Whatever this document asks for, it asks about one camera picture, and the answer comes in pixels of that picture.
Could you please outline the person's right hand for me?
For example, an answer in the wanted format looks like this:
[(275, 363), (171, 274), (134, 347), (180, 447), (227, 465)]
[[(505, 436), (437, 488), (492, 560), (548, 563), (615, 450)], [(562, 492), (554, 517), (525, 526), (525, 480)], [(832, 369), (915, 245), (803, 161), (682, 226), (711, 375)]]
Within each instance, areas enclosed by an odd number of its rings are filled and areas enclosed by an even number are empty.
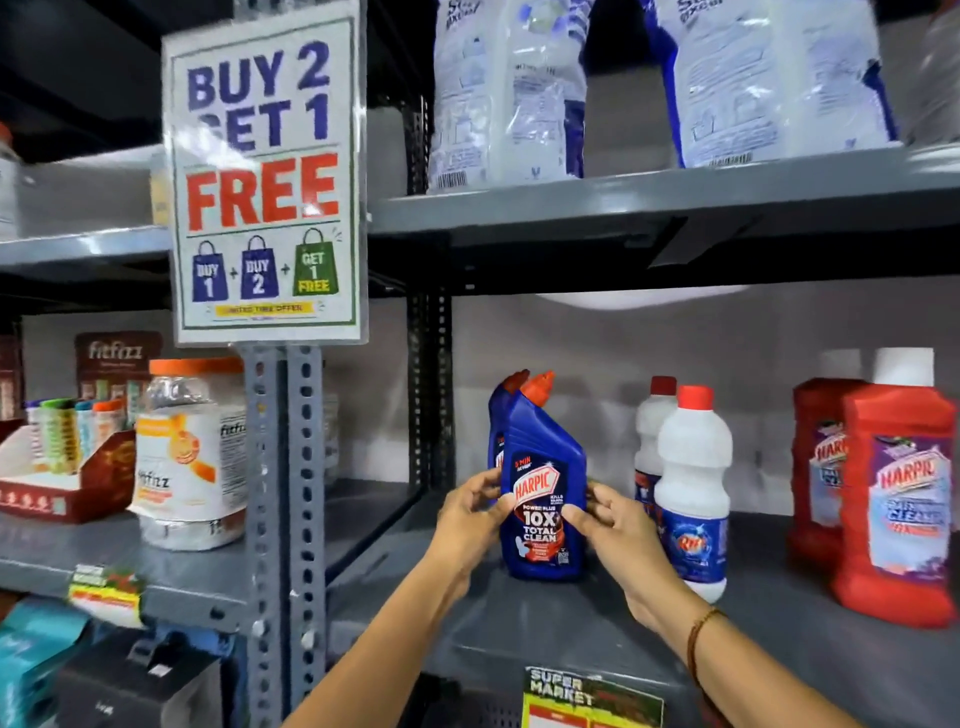
[(634, 619), (673, 645), (708, 611), (668, 563), (642, 504), (610, 486), (587, 484), (588, 504), (609, 507), (609, 555), (597, 555), (622, 590)]

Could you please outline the blue toilet cleaner bottle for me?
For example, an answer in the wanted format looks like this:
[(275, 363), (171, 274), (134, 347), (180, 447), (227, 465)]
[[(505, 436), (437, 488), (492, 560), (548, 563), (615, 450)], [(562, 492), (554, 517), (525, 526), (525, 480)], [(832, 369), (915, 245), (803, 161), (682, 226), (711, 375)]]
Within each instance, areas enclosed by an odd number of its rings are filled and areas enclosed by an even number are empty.
[(510, 394), (500, 421), (501, 492), (514, 504), (500, 526), (503, 561), (512, 577), (570, 582), (584, 572), (586, 541), (563, 516), (587, 505), (587, 456), (546, 411), (555, 373), (528, 377)]
[(488, 469), (501, 467), (502, 465), (510, 400), (513, 394), (527, 382), (529, 377), (530, 370), (528, 369), (508, 375), (494, 388), (488, 400), (489, 428), (486, 450), (486, 467)]

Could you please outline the person's left forearm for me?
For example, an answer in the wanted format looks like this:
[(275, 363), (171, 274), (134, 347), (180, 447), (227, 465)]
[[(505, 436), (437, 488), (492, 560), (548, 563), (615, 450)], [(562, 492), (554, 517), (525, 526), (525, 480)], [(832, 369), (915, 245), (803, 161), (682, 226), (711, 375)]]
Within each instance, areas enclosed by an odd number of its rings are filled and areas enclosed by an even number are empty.
[(398, 728), (426, 655), (471, 568), (425, 556), (400, 582), (354, 645), (281, 728)]

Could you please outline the person's right forearm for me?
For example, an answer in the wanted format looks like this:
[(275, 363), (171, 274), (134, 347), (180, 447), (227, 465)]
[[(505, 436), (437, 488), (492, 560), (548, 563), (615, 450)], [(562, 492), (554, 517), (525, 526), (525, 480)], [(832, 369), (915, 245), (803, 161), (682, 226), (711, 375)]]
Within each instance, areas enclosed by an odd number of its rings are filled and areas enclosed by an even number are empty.
[(731, 728), (864, 728), (695, 596), (707, 611), (687, 638), (661, 639)]

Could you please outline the white bottle with blue label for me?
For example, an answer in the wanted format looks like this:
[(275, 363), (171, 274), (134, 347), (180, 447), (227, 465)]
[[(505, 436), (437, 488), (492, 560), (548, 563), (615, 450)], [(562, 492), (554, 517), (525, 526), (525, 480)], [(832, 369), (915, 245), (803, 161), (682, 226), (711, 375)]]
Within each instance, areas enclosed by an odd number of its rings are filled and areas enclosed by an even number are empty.
[(727, 586), (731, 500), (724, 476), (733, 464), (733, 434), (714, 411), (711, 387), (680, 385), (677, 401), (657, 436), (663, 473), (654, 487), (654, 520), (678, 577), (714, 604)]
[(640, 447), (633, 456), (634, 498), (651, 518), (656, 511), (655, 488), (664, 472), (658, 450), (659, 434), (666, 418), (677, 408), (677, 388), (675, 377), (652, 376), (650, 393), (642, 400), (635, 416)]

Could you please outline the yellow green shelf label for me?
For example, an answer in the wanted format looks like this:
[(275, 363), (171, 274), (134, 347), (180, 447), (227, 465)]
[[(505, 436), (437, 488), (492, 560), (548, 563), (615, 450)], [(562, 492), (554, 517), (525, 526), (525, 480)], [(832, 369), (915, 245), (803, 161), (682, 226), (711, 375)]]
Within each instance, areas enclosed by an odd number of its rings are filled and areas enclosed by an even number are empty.
[(664, 728), (663, 698), (599, 676), (526, 666), (521, 728)]

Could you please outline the red bathroom cleaner bottle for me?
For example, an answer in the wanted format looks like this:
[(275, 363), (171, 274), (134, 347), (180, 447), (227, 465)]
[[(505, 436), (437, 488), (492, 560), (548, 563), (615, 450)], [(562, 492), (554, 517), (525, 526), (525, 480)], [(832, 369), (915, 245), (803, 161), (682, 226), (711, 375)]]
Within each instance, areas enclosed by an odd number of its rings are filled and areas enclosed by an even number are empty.
[(843, 398), (865, 383), (860, 348), (822, 351), (813, 377), (793, 389), (793, 523), (790, 558), (831, 575), (842, 550), (842, 467), (847, 459)]
[(846, 609), (946, 628), (956, 405), (935, 386), (933, 347), (882, 347), (871, 380), (842, 398), (842, 547), (831, 579)]

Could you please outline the grey metal shelving rack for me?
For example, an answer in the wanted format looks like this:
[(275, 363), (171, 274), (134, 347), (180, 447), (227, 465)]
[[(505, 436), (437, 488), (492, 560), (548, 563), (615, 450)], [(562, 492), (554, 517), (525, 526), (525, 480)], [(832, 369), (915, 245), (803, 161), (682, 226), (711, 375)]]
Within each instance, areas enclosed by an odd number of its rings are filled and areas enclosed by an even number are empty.
[(147, 620), (246, 643), (248, 723), (274, 728), (346, 652), (426, 550), (441, 493), (483, 467), (487, 398), (553, 369), (549, 412), (618, 488), (654, 374), (713, 388), (735, 436), (726, 613), (876, 728), (960, 728), (960, 626), (853, 613), (787, 564), (791, 391), (824, 350), (930, 347), (960, 397), (960, 145), (809, 156), (426, 195), (433, 110), (369, 0), (347, 45), (367, 81), (366, 239), (338, 260), (369, 295), (366, 345), (291, 323), (182, 346), (171, 248), (152, 224), (163, 145), (161, 35), (133, 0), (0, 0), (0, 117), (38, 107), (17, 237), (0, 241), (0, 334), (34, 398), (74, 397), (73, 330), (159, 329), (168, 354), (247, 364), (246, 536), (145, 544), (133, 514), (84, 524), (0, 513), (0, 589), (63, 599), (77, 566), (139, 577)]

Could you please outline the clear jar with orange lid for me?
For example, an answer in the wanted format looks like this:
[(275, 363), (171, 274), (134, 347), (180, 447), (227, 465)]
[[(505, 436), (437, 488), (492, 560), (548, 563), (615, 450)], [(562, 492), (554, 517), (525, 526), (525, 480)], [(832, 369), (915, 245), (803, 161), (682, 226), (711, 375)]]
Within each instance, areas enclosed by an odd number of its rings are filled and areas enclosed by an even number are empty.
[(238, 541), (248, 505), (242, 359), (154, 359), (149, 371), (127, 508), (142, 541), (167, 552), (210, 552)]

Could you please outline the black box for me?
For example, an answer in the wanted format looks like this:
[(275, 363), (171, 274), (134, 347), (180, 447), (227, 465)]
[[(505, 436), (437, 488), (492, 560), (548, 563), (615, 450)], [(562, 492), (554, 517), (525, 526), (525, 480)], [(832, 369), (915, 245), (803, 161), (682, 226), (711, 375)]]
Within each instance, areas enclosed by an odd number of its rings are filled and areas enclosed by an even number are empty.
[(115, 632), (54, 677), (56, 728), (225, 728), (221, 662), (183, 640)]

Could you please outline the yellow red shelf label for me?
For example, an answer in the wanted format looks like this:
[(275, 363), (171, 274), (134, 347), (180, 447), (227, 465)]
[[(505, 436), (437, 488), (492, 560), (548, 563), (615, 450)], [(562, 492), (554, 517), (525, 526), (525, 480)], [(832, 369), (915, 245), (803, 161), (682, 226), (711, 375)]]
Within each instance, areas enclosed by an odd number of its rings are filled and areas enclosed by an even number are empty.
[(77, 564), (66, 601), (99, 622), (144, 630), (141, 602), (146, 586), (138, 574), (126, 568)]

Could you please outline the white detergent refill pouch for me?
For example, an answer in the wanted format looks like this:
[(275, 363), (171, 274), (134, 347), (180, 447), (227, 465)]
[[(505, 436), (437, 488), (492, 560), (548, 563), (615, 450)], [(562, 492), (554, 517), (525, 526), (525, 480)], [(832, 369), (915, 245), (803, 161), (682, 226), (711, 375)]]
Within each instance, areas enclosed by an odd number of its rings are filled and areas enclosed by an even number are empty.
[(429, 194), (584, 176), (596, 0), (438, 0)]
[(870, 0), (639, 0), (678, 166), (900, 145)]

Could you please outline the red display box of tubes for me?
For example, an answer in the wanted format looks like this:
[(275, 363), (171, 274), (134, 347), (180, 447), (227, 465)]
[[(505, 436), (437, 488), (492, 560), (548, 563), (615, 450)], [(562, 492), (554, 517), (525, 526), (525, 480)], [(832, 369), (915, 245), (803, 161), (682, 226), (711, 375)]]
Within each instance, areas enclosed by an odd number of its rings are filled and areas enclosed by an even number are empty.
[(123, 398), (32, 400), (0, 439), (0, 514), (81, 525), (126, 510), (136, 434)]

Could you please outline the teal packet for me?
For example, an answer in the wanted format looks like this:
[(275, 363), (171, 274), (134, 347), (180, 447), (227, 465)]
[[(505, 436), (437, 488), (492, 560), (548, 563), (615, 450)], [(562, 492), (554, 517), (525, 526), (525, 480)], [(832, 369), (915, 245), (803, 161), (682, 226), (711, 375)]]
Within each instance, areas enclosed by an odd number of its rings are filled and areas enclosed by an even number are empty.
[(25, 596), (0, 621), (0, 728), (50, 728), (60, 668), (90, 639), (90, 615)]

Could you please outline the clear bottle with orange cap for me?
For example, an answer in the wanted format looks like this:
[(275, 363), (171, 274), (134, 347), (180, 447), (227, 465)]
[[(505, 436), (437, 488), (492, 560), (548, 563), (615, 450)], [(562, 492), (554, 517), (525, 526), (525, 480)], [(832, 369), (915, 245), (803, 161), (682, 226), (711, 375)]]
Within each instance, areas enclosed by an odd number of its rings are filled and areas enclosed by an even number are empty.
[(13, 141), (11, 130), (0, 121), (0, 242), (20, 237), (20, 158)]

